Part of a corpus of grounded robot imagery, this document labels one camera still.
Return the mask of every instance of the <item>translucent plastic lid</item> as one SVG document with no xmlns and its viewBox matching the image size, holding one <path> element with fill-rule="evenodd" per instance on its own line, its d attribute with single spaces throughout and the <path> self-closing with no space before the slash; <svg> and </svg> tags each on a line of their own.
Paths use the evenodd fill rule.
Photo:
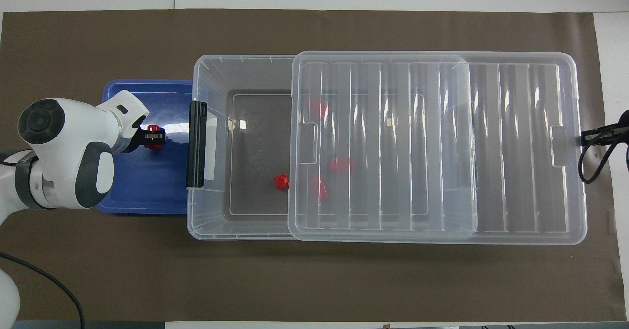
<svg viewBox="0 0 629 329">
<path fill-rule="evenodd" d="M 301 240 L 575 244 L 575 64 L 561 53 L 303 52 L 289 229 Z"/>
</svg>

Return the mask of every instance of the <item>cable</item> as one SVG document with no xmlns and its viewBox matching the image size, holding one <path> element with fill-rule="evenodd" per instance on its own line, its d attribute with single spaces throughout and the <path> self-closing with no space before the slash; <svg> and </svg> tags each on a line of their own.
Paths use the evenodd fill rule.
<svg viewBox="0 0 629 329">
<path fill-rule="evenodd" d="M 40 268 L 34 266 L 33 264 L 30 264 L 29 262 L 25 262 L 22 259 L 18 259 L 16 257 L 12 257 L 11 255 L 8 255 L 7 253 L 2 253 L 1 251 L 0 251 L 0 258 L 5 258 L 6 260 L 10 260 L 11 262 L 14 262 L 16 264 L 20 264 L 21 266 L 25 266 L 25 267 L 31 269 L 32 271 L 35 271 L 39 275 L 41 275 L 41 276 L 45 277 L 46 279 L 52 281 L 52 283 L 54 283 L 61 290 L 63 290 L 65 292 L 65 294 L 68 295 L 70 300 L 72 300 L 72 303 L 74 303 L 74 306 L 76 306 L 77 312 L 79 312 L 79 327 L 81 329 L 85 329 L 85 318 L 83 317 L 83 309 L 81 308 L 81 303 L 79 303 L 79 300 L 77 300 L 77 298 L 74 297 L 74 295 L 72 294 L 70 289 L 68 289 L 68 287 L 66 287 L 64 284 L 62 284 L 53 275 L 50 275 L 49 273 L 46 273 L 45 271 L 41 270 Z"/>
<path fill-rule="evenodd" d="M 605 164 L 607 163 L 607 160 L 609 159 L 609 155 L 611 155 L 611 153 L 614 151 L 614 149 L 619 143 L 621 143 L 627 136 L 629 136 L 629 130 L 626 130 L 624 133 L 620 134 L 618 138 L 616 138 L 614 142 L 611 143 L 611 145 L 609 146 L 609 149 L 607 149 L 607 152 L 605 152 L 604 156 L 600 160 L 598 167 L 596 167 L 594 174 L 589 179 L 586 179 L 586 177 L 584 177 L 583 175 L 583 159 L 586 156 L 586 152 L 588 152 L 588 148 L 590 148 L 593 145 L 596 145 L 598 141 L 606 137 L 606 134 L 609 134 L 610 132 L 611 131 L 604 131 L 604 132 L 601 132 L 599 135 L 596 135 L 595 138 L 591 139 L 588 145 L 584 146 L 583 151 L 581 152 L 581 155 L 579 156 L 579 178 L 585 184 L 590 184 L 591 182 L 596 180 L 600 172 L 602 172 L 602 169 L 605 167 Z M 629 155 L 627 156 L 626 162 L 627 162 L 627 169 L 629 169 Z"/>
</svg>

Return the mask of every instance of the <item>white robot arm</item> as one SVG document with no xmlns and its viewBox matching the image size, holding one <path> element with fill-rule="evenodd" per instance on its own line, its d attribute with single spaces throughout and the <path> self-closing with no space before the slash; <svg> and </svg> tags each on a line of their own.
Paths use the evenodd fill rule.
<svg viewBox="0 0 629 329">
<path fill-rule="evenodd" d="M 24 110 L 20 137 L 32 150 L 0 152 L 0 224 L 23 209 L 92 208 L 109 192 L 113 155 L 126 150 L 148 109 L 127 90 L 94 107 L 63 98 Z M 19 309 L 12 280 L 0 270 L 0 329 Z"/>
</svg>

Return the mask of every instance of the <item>black cable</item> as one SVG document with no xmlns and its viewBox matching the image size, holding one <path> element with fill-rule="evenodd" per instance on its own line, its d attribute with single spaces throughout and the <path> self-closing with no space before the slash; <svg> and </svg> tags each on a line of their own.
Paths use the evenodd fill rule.
<svg viewBox="0 0 629 329">
<path fill-rule="evenodd" d="M 79 300 L 77 300 L 77 298 L 74 297 L 74 295 L 72 294 L 70 289 L 68 289 L 68 287 L 66 287 L 64 284 L 62 284 L 53 275 L 50 275 L 49 273 L 46 273 L 45 271 L 41 270 L 40 268 L 34 266 L 33 264 L 30 264 L 29 262 L 25 262 L 22 259 L 18 259 L 16 257 L 13 257 L 11 255 L 8 255 L 7 253 L 2 253 L 1 251 L 0 251 L 0 258 L 5 258 L 6 260 L 10 260 L 11 262 L 14 262 L 16 264 L 20 264 L 21 266 L 25 266 L 25 267 L 31 269 L 32 271 L 35 271 L 39 275 L 41 275 L 41 276 L 45 277 L 46 279 L 52 281 L 52 283 L 54 283 L 61 290 L 63 290 L 65 292 L 65 294 L 68 295 L 70 300 L 72 300 L 72 303 L 74 303 L 74 306 L 76 306 L 77 312 L 79 312 L 79 327 L 81 329 L 85 329 L 85 318 L 83 317 L 83 309 L 81 308 L 81 303 L 79 303 Z"/>
<path fill-rule="evenodd" d="M 602 159 L 600 160 L 600 163 L 598 164 L 598 167 L 596 167 L 594 174 L 589 179 L 586 179 L 586 177 L 584 177 L 583 175 L 583 159 L 586 156 L 586 152 L 588 152 L 588 148 L 590 148 L 593 145 L 596 145 L 596 143 L 598 143 L 600 139 L 606 137 L 607 134 L 609 134 L 610 132 L 611 130 L 601 132 L 599 135 L 596 135 L 595 138 L 591 139 L 588 145 L 584 146 L 583 151 L 581 152 L 581 155 L 579 156 L 579 178 L 585 184 L 590 184 L 591 182 L 595 181 L 596 178 L 598 178 L 598 175 L 600 174 L 600 172 L 602 172 L 602 169 L 605 167 L 605 164 L 607 163 L 607 160 L 609 159 L 609 155 L 611 155 L 611 153 L 614 151 L 614 149 L 620 142 L 622 142 L 624 139 L 626 139 L 627 136 L 629 136 L 629 130 L 626 130 L 624 133 L 620 134 L 618 138 L 616 138 L 614 142 L 611 143 L 611 145 L 609 146 L 609 149 L 607 149 L 607 152 L 605 152 L 605 154 L 603 155 Z"/>
</svg>

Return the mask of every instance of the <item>clear plastic container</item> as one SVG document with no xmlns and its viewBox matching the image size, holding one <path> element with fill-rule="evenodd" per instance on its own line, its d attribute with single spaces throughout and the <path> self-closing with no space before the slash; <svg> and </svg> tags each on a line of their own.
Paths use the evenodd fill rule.
<svg viewBox="0 0 629 329">
<path fill-rule="evenodd" d="M 290 80 L 294 56 L 205 55 L 193 99 L 207 103 L 202 186 L 188 188 L 188 230 L 196 239 L 292 239 L 288 191 Z"/>
<path fill-rule="evenodd" d="M 576 67 L 561 53 L 303 52 L 289 229 L 300 240 L 576 244 Z"/>
</svg>

